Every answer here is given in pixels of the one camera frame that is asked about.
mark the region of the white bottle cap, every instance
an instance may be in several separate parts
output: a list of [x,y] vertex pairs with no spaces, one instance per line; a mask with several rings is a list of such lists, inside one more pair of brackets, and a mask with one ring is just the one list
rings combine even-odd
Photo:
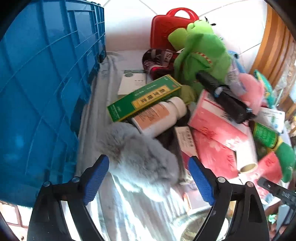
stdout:
[[182,118],[183,116],[186,115],[187,113],[187,108],[186,108],[186,105],[184,103],[184,101],[179,98],[179,97],[173,97],[173,98],[170,98],[168,100],[168,102],[171,102],[177,109],[177,119],[180,119]]

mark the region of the red suitcase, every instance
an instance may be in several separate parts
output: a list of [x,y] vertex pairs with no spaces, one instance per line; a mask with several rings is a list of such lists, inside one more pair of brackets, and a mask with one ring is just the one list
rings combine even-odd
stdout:
[[[175,14],[180,10],[187,12],[190,19],[176,17]],[[168,11],[166,15],[155,16],[151,23],[150,47],[175,51],[168,41],[168,35],[177,28],[187,28],[189,23],[198,19],[195,12],[185,7],[174,8]]]

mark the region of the red handle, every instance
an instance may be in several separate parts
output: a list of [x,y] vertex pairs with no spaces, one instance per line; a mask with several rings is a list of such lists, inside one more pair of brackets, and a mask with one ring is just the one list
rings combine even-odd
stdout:
[[191,9],[185,8],[185,7],[174,8],[174,9],[168,11],[166,15],[173,17],[180,10],[187,12],[190,17],[190,20],[193,20],[193,21],[199,20],[199,17],[196,15],[195,12],[193,12]]

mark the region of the blue gripper pad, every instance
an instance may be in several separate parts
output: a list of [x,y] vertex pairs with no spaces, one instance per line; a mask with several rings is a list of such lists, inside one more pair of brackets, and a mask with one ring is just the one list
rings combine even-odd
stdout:
[[83,203],[87,205],[89,202],[94,200],[99,187],[108,172],[109,169],[109,159],[106,155],[101,155],[99,159],[95,162],[95,164],[86,169],[85,172],[82,174],[81,179],[83,176],[86,176],[88,180],[84,184],[84,195],[83,195]]
[[215,199],[213,196],[213,187],[206,179],[200,167],[196,164],[195,160],[192,157],[189,159],[188,168],[203,200],[213,206],[215,203]]

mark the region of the white paper roll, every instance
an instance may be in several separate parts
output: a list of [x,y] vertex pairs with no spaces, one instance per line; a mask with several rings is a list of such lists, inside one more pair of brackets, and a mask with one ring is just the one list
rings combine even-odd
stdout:
[[241,173],[252,172],[258,167],[258,158],[254,139],[249,129],[248,140],[241,143],[237,148],[237,170]]

